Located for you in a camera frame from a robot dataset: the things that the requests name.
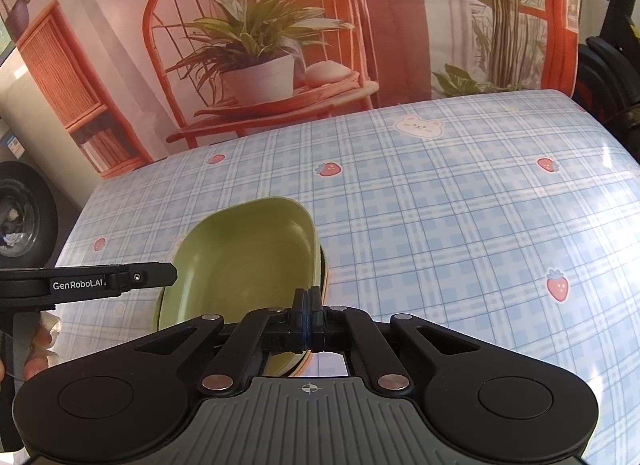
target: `table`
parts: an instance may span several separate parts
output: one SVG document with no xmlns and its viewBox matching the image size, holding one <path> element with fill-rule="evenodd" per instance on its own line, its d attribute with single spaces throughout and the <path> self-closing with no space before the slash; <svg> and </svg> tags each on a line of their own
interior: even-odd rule
<svg viewBox="0 0 640 465">
<path fill-rule="evenodd" d="M 452 98 L 190 150 L 101 184 L 59 265 L 168 261 L 210 213 L 270 195 L 312 214 L 327 304 L 409 312 L 577 373 L 600 404 L 586 459 L 640 461 L 640 166 L 570 99 Z M 158 291 L 62 305 L 54 349 L 149 333 Z M 306 369 L 341 372 L 335 355 Z"/>
</svg>

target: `green bowl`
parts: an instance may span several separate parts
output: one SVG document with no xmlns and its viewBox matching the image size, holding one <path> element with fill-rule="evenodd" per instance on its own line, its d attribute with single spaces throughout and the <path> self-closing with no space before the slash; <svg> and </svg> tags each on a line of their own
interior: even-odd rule
<svg viewBox="0 0 640 465">
<path fill-rule="evenodd" d="M 230 323 L 254 309 L 290 307 L 296 288 L 321 286 L 324 299 L 316 228 L 306 209 L 289 198 L 264 198 L 210 215 L 184 238 L 173 263 L 178 279 L 158 298 L 159 330 L 207 313 Z M 264 374 L 291 374 L 305 356 L 273 355 Z"/>
</svg>

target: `purple vase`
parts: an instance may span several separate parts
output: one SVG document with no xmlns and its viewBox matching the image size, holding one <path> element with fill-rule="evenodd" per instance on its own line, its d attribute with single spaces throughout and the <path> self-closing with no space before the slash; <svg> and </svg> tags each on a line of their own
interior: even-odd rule
<svg viewBox="0 0 640 465">
<path fill-rule="evenodd" d="M 4 25 L 11 39 L 16 42 L 29 25 L 29 8 L 25 0 L 16 0 Z"/>
</svg>

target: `strawberry print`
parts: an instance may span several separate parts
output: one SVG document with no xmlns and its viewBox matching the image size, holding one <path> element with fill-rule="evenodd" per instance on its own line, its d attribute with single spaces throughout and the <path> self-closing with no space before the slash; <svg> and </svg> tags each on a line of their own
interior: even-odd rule
<svg viewBox="0 0 640 465">
<path fill-rule="evenodd" d="M 547 172 L 558 172 L 559 170 L 558 164 L 550 158 L 540 158 L 538 165 Z"/>
<path fill-rule="evenodd" d="M 96 239 L 94 243 L 94 252 L 100 252 L 101 249 L 107 244 L 107 240 L 104 238 Z"/>
<path fill-rule="evenodd" d="M 549 270 L 546 274 L 546 289 L 556 301 L 564 302 L 569 295 L 569 281 L 560 270 Z"/>
<path fill-rule="evenodd" d="M 335 176 L 342 172 L 342 167 L 340 167 L 337 163 L 330 161 L 328 163 L 321 163 L 316 168 L 316 174 L 319 174 L 324 177 Z"/>
<path fill-rule="evenodd" d="M 215 165 L 223 161 L 223 159 L 225 158 L 226 156 L 224 154 L 214 154 L 211 158 L 209 158 L 209 161 L 207 163 L 209 163 L 209 165 Z"/>
</svg>

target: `human hand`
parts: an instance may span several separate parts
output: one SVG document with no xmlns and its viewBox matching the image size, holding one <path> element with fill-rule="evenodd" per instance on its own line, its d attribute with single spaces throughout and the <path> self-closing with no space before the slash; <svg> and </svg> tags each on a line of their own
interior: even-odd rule
<svg viewBox="0 0 640 465">
<path fill-rule="evenodd" d="M 49 349 L 55 344 L 60 333 L 60 318 L 43 311 L 40 314 L 40 324 L 31 341 L 31 353 L 28 356 L 22 377 L 25 380 L 33 378 L 35 375 L 58 363 L 58 355 Z M 4 362 L 0 360 L 0 382 L 4 380 L 6 369 Z"/>
</svg>

